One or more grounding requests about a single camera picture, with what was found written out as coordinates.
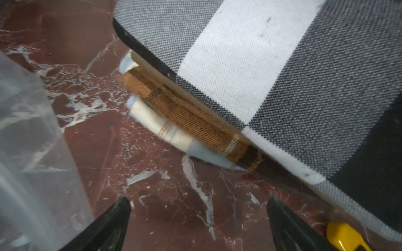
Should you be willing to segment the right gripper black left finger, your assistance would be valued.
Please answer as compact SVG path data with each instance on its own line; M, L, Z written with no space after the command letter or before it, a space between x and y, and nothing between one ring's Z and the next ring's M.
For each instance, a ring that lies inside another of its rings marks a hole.
M67 243L62 251L121 251L131 213L128 198L120 196L101 216Z

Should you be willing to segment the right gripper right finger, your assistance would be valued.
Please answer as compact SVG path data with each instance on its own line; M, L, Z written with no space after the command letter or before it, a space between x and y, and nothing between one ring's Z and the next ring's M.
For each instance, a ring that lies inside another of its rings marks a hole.
M287 205L273 197L267 213L278 251L335 251L336 248L311 228Z

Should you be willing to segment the clear plastic vacuum bag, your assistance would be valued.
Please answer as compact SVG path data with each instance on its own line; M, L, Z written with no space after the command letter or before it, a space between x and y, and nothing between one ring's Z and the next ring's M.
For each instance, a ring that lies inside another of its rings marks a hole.
M1 55L1 250L57 251L94 221L41 79Z

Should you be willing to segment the brown plaid blanket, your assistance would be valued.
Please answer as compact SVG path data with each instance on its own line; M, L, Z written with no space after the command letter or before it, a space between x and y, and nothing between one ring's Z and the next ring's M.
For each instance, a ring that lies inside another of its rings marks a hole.
M235 134L194 104L152 79L140 67L122 77L122 85L137 94L175 126L225 159L246 170L256 170L267 157L249 140Z

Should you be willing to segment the beige plaid blanket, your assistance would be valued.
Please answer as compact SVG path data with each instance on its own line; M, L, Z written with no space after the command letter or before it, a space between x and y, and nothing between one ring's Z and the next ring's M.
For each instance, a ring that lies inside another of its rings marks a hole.
M162 117L139 95L132 94L126 102L126 107L129 109L129 115L143 127L188 156L225 169L244 170Z

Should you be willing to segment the grey white plaid blanket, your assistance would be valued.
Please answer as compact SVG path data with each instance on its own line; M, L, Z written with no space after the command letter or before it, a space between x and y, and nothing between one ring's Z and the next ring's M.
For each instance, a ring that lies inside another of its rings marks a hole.
M401 1L118 1L113 24L256 150L401 242Z

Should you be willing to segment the tan blanket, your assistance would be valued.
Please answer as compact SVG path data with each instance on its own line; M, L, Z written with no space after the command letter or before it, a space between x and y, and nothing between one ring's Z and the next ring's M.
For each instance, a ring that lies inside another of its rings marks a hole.
M197 108L210 115L217 120L220 124L224 125L235 134L243 136L241 129L244 125L238 119L234 117L229 111L210 99L207 95L200 90L187 83L184 80L180 80L174 72L171 72L168 67L163 67L165 72L160 72L149 62L143 59L138 53L133 50L130 52L132 60L137 63L142 70L144 70L152 79L167 87L171 91L177 93L180 97L186 99L190 103L194 104Z

